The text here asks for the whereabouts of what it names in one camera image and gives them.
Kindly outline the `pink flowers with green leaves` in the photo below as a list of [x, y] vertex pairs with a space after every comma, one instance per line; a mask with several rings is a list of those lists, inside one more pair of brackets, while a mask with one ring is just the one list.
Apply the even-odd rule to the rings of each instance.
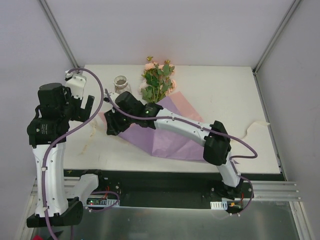
[[147, 56], [146, 60], [139, 93], [147, 103], [158, 103], [176, 89], [176, 81], [172, 79], [176, 67], [169, 59], [163, 64], [155, 62], [153, 56]]

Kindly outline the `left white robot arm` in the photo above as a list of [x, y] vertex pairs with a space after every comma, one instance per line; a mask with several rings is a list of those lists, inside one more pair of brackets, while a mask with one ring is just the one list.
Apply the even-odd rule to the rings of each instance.
[[27, 127], [37, 172], [37, 204], [26, 220], [29, 228], [78, 225], [89, 194], [105, 191], [105, 181], [92, 172], [82, 175], [71, 192], [65, 191], [63, 160], [69, 122], [85, 125], [92, 119], [94, 96], [88, 96], [85, 108], [81, 107], [85, 85], [73, 80], [65, 85], [48, 83], [37, 92], [39, 105]]

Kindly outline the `purple wrapping paper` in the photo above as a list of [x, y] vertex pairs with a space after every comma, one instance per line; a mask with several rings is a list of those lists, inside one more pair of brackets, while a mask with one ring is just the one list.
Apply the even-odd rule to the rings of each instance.
[[[193, 121], [201, 123], [204, 121], [180, 91], [166, 96], [158, 104]], [[205, 161], [202, 146], [185, 136], [167, 130], [143, 128], [132, 124], [117, 136], [153, 157], [193, 162]]]

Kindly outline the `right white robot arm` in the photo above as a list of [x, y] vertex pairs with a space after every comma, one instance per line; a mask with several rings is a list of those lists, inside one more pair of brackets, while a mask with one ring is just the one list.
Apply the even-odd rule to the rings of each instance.
[[231, 144], [224, 125], [197, 122], [173, 113], [156, 103], [143, 104], [130, 92], [104, 93], [103, 100], [112, 105], [104, 113], [107, 123], [106, 133], [117, 136], [129, 127], [138, 125], [153, 130], [166, 130], [186, 137], [203, 148], [203, 159], [217, 167], [222, 180], [215, 193], [230, 200], [243, 191], [243, 180], [238, 176], [231, 161]]

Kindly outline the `cream printed ribbon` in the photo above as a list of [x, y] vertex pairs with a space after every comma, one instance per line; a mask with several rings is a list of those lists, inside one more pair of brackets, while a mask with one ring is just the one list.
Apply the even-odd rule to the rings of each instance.
[[[267, 155], [268, 151], [272, 148], [271, 140], [268, 139], [269, 125], [269, 123], [263, 121], [253, 122], [246, 130], [246, 135], [242, 139], [256, 150], [259, 157]], [[115, 140], [115, 146], [111, 144], [109, 146], [112, 150], [119, 153], [128, 150], [130, 146], [134, 146], [118, 136], [108, 137], [106, 135], [106, 129], [107, 123], [103, 120], [103, 115], [101, 114], [89, 124], [90, 132], [87, 134], [87, 140], [79, 154], [84, 155], [90, 150], [97, 153], [98, 150], [107, 147], [107, 140]]]

